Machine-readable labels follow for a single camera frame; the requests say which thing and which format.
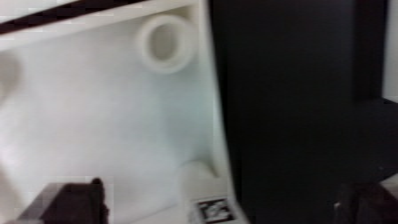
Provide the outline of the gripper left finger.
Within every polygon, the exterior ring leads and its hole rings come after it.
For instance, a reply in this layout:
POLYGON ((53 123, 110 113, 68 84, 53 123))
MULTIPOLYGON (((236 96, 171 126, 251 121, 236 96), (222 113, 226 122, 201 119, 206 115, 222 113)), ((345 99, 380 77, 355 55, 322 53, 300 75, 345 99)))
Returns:
POLYGON ((100 178, 89 183, 50 183, 25 208, 23 224, 108 224, 105 186, 100 178))

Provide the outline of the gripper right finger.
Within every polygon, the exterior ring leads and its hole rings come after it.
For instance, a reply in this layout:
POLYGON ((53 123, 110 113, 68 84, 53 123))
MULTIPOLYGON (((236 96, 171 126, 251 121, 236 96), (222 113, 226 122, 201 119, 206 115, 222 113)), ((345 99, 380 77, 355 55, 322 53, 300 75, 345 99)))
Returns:
POLYGON ((398 199, 378 183, 341 186, 332 224, 398 224, 398 199))

